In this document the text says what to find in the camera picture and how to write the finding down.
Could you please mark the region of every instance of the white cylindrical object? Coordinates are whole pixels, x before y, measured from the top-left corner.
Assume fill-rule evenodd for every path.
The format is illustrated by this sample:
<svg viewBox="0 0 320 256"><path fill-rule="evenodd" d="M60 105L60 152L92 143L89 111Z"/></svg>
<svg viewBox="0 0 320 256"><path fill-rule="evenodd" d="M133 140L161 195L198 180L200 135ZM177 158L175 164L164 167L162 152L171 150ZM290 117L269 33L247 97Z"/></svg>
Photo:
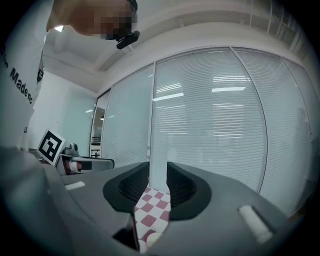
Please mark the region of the white cylindrical object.
<svg viewBox="0 0 320 256"><path fill-rule="evenodd" d="M146 238L146 243L149 247L153 246L155 242L162 236L162 233L152 233Z"/></svg>
<svg viewBox="0 0 320 256"><path fill-rule="evenodd" d="M239 213L258 243L263 244L273 236L266 224L260 219L250 205L245 205L239 208Z"/></svg>
<svg viewBox="0 0 320 256"><path fill-rule="evenodd" d="M70 170L73 171L73 172L77 172L78 171L77 162L76 161L70 161L69 162L69 167L70 167Z"/></svg>

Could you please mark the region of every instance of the red and white checkered paper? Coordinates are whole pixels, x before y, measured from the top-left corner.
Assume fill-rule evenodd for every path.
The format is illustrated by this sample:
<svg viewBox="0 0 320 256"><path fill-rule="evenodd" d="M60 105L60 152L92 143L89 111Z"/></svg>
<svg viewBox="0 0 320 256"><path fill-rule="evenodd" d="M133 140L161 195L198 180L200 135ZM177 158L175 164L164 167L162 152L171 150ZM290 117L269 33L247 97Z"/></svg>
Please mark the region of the red and white checkered paper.
<svg viewBox="0 0 320 256"><path fill-rule="evenodd" d="M134 208L135 226L140 252L148 249L147 237L155 232L164 233L169 223L170 195L147 187Z"/></svg>

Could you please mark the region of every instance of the black and white square marker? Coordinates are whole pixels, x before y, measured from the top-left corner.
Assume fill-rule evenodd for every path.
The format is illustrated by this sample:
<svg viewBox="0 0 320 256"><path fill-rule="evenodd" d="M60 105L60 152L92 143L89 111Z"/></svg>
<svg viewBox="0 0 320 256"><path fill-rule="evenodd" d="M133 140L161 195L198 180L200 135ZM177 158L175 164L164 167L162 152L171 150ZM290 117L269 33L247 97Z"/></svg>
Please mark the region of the black and white square marker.
<svg viewBox="0 0 320 256"><path fill-rule="evenodd" d="M65 141L60 135L47 130L37 151L48 163L55 166Z"/></svg>

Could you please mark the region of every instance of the person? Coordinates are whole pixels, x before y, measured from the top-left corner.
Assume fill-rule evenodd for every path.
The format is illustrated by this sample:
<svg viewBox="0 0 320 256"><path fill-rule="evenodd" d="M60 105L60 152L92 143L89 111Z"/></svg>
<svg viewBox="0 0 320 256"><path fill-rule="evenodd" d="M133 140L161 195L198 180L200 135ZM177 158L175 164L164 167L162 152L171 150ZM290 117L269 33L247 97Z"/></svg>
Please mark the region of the person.
<svg viewBox="0 0 320 256"><path fill-rule="evenodd" d="M44 76L42 49L48 32L71 26L101 39L125 35L134 0L36 0L1 45L0 146L28 150L28 125Z"/></svg>

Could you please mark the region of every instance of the window blind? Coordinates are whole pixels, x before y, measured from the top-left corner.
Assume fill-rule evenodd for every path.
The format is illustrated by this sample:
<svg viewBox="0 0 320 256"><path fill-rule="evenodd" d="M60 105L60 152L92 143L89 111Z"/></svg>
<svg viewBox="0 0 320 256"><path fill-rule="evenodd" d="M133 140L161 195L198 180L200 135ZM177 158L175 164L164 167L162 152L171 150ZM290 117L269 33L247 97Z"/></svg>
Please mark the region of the window blind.
<svg viewBox="0 0 320 256"><path fill-rule="evenodd" d="M251 78L229 48L156 64L150 184L168 191L167 162L198 167L257 190L267 156L262 107Z"/></svg>
<svg viewBox="0 0 320 256"><path fill-rule="evenodd" d="M115 84L104 116L102 157L122 167L147 161L153 68Z"/></svg>
<svg viewBox="0 0 320 256"><path fill-rule="evenodd" d="M317 140L319 139L319 133L320 133L320 104L319 100L317 97L317 92L306 72L306 70L288 60L288 59L283 59L287 66L289 67L290 71L292 72L292 75L297 82L299 89L301 91L301 94L304 98L304 102L308 111L308 117L309 117L309 122L311 126L311 131L312 131L312 140Z"/></svg>
<svg viewBox="0 0 320 256"><path fill-rule="evenodd" d="M243 48L235 51L251 75L265 114L268 153L260 194L290 215L309 167L309 121L303 97L279 56Z"/></svg>

